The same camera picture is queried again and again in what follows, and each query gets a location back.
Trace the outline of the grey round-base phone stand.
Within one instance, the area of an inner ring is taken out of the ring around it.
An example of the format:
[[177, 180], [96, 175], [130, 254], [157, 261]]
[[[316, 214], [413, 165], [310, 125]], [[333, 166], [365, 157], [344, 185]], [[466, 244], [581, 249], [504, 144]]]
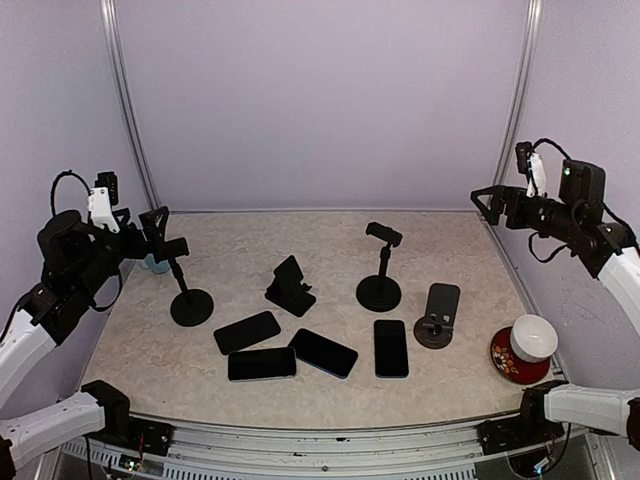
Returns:
[[457, 285], [433, 283], [428, 291], [424, 315], [413, 327], [420, 345], [432, 350], [443, 349], [453, 338], [461, 290]]

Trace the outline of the black phone blue edge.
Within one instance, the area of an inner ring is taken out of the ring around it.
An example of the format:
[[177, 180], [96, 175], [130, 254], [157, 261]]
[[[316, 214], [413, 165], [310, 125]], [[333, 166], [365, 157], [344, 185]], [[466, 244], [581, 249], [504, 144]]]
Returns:
[[375, 374], [378, 378], [406, 378], [409, 360], [406, 327], [401, 320], [374, 322]]
[[296, 358], [339, 379], [346, 379], [353, 369], [358, 352], [308, 329], [299, 329], [289, 347]]

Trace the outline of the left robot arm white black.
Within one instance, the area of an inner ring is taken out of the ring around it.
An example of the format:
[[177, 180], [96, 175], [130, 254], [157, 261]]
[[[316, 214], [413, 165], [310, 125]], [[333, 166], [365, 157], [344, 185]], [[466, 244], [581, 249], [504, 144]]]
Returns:
[[[1, 400], [7, 402], [29, 372], [61, 346], [82, 317], [98, 305], [95, 296], [125, 260], [153, 255], [167, 261], [178, 282], [184, 275], [177, 262], [189, 253], [185, 238], [166, 240], [165, 207], [130, 222], [119, 211], [117, 229], [86, 223], [76, 210], [53, 216], [38, 233], [44, 257], [40, 283], [16, 303], [1, 335]], [[1, 423], [1, 476], [15, 477], [32, 459], [78, 436], [98, 433], [121, 445], [140, 434], [130, 415], [130, 400], [115, 387], [96, 380], [67, 399]]]

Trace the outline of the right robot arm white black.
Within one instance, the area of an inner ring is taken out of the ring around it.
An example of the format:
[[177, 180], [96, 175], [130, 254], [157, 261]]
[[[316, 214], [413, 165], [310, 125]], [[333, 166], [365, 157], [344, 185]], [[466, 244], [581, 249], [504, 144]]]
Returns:
[[[558, 199], [530, 196], [521, 187], [494, 185], [470, 194], [484, 219], [501, 219], [511, 230], [530, 229], [562, 242], [592, 278], [616, 300], [633, 326], [639, 324], [639, 244], [619, 217], [609, 222], [604, 202], [605, 171], [588, 162], [566, 159]], [[581, 425], [615, 434], [639, 446], [639, 392], [597, 389], [548, 381], [524, 391], [520, 414], [511, 426], [523, 444], [535, 442], [551, 423]]]

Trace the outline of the left black pole phone stand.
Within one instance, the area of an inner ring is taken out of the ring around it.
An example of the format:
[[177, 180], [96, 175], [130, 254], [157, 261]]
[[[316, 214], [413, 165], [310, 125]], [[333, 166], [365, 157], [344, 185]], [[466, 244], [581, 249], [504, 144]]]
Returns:
[[180, 293], [173, 299], [170, 307], [173, 321], [182, 327], [203, 324], [213, 314], [213, 298], [204, 290], [187, 286], [183, 270], [175, 257], [170, 257], [168, 262], [180, 288]]

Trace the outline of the black pole phone stand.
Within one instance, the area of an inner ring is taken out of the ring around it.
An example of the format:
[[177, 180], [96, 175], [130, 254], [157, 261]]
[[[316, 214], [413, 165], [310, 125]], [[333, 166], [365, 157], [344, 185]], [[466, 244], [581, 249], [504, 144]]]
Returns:
[[365, 233], [384, 241], [386, 245], [380, 250], [378, 273], [359, 282], [356, 289], [356, 299], [362, 307], [369, 311], [389, 312], [399, 305], [402, 297], [399, 284], [387, 276], [387, 269], [391, 250], [401, 244], [403, 235], [378, 222], [370, 222]]
[[173, 299], [170, 307], [173, 321], [182, 327], [203, 324], [213, 314], [213, 298], [204, 290], [187, 286], [183, 270], [175, 257], [170, 257], [168, 262], [180, 288], [180, 293]]

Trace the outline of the black phone upper left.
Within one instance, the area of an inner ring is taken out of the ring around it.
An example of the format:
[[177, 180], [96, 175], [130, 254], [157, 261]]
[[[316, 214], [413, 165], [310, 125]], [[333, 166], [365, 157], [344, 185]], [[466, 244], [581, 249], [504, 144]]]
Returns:
[[214, 331], [214, 339], [222, 355], [240, 351], [275, 337], [281, 327], [270, 311], [263, 311]]

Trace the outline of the black folding phone stand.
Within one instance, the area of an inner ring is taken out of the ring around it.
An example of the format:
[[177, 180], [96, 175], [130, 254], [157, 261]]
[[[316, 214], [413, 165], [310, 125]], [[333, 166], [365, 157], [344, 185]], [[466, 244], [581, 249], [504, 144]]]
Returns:
[[316, 303], [311, 286], [304, 283], [304, 275], [294, 255], [289, 255], [273, 271], [274, 280], [266, 289], [265, 298], [297, 318], [303, 317]]

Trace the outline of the centre black pole phone stand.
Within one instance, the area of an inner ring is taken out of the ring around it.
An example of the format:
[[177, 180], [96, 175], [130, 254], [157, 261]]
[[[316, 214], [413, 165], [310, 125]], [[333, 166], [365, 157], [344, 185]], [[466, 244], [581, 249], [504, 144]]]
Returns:
[[401, 244], [403, 235], [378, 222], [370, 222], [365, 233], [384, 241], [386, 245], [380, 250], [378, 273], [359, 282], [356, 289], [356, 299], [362, 307], [369, 311], [389, 312], [399, 305], [402, 297], [399, 284], [387, 276], [387, 269], [391, 250]]

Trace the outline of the black phone lower left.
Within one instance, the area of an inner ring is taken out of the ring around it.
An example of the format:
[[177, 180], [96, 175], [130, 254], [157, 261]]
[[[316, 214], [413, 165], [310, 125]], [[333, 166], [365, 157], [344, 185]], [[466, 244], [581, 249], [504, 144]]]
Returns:
[[293, 377], [296, 355], [291, 347], [232, 352], [228, 356], [228, 379], [232, 382]]

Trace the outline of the light blue white cup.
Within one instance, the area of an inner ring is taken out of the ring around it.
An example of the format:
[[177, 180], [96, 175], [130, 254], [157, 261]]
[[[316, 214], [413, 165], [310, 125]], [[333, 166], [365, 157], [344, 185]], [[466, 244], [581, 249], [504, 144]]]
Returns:
[[153, 254], [148, 254], [142, 260], [142, 267], [158, 275], [167, 273], [171, 269], [169, 262], [167, 260], [158, 262], [155, 260], [155, 257]]

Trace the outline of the white bowl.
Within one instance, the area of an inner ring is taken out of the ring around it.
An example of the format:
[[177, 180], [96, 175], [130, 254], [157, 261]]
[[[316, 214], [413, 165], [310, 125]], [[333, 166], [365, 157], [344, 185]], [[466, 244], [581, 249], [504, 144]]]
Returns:
[[510, 345], [515, 355], [528, 363], [541, 363], [557, 350], [559, 339], [555, 328], [544, 318], [526, 314], [511, 328]]

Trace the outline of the red floral plate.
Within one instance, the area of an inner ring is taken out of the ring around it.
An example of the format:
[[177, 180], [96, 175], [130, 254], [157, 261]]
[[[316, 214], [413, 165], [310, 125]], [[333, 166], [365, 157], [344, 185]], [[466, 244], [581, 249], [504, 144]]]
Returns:
[[542, 362], [526, 362], [515, 354], [511, 346], [511, 327], [500, 329], [492, 338], [490, 358], [494, 367], [509, 381], [519, 385], [532, 385], [542, 381], [551, 366], [549, 358]]

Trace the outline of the right aluminium frame post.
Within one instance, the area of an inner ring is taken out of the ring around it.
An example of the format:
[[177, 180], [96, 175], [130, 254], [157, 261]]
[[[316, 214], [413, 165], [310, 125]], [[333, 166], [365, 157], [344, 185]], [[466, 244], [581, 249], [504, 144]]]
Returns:
[[543, 4], [543, 0], [530, 0], [527, 3], [527, 16], [516, 72], [514, 93], [507, 117], [506, 130], [500, 147], [498, 163], [492, 178], [493, 185], [503, 184], [508, 174], [510, 155], [515, 146], [516, 135], [525, 110], [527, 92], [538, 43]]

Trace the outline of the aluminium frame post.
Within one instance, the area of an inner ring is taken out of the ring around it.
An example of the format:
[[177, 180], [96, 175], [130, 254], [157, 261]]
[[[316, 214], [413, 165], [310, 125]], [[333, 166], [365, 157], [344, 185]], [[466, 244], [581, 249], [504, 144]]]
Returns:
[[498, 163], [492, 178], [493, 185], [503, 184], [508, 174], [510, 155], [515, 146], [516, 135], [525, 110], [527, 92], [538, 43], [543, 4], [543, 0], [530, 0], [527, 3], [527, 16], [516, 72], [514, 93], [507, 117], [506, 130], [500, 147]]
[[126, 136], [133, 162], [137, 171], [144, 198], [149, 209], [160, 206], [159, 195], [146, 158], [139, 123], [129, 86], [124, 49], [119, 32], [117, 6], [113, 0], [101, 0], [100, 13], [106, 40], [106, 48], [111, 64], [117, 101], [121, 111]]

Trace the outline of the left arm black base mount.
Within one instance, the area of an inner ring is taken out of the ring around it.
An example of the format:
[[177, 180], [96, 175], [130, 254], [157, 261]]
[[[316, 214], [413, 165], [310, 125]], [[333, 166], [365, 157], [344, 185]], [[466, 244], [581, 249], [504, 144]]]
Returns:
[[124, 445], [141, 454], [166, 457], [173, 434], [174, 427], [169, 423], [130, 417]]

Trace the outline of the left aluminium frame post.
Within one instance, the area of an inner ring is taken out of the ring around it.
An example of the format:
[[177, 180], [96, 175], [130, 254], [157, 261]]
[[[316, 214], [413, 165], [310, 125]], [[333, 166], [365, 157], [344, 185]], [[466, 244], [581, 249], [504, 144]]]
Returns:
[[101, 0], [100, 13], [106, 40], [106, 48], [111, 64], [117, 101], [121, 111], [126, 136], [133, 162], [137, 171], [144, 198], [149, 209], [160, 206], [159, 195], [146, 158], [139, 123], [129, 86], [124, 49], [119, 32], [117, 6], [113, 0]]

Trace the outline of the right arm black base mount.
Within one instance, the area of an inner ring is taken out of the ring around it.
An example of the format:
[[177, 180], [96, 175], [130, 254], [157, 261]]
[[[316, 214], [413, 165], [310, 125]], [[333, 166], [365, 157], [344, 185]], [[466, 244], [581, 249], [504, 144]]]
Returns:
[[485, 456], [522, 448], [531, 437], [519, 416], [484, 421], [477, 432]]

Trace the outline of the front aluminium rail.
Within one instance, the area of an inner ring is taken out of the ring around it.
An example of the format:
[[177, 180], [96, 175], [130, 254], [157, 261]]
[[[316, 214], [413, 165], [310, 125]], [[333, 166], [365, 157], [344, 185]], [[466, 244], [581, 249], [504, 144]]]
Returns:
[[536, 453], [563, 457], [551, 479], [614, 479], [605, 438], [575, 426], [551, 440], [483, 451], [480, 420], [302, 430], [172, 421], [165, 455], [76, 439], [41, 463], [41, 479], [504, 479]]

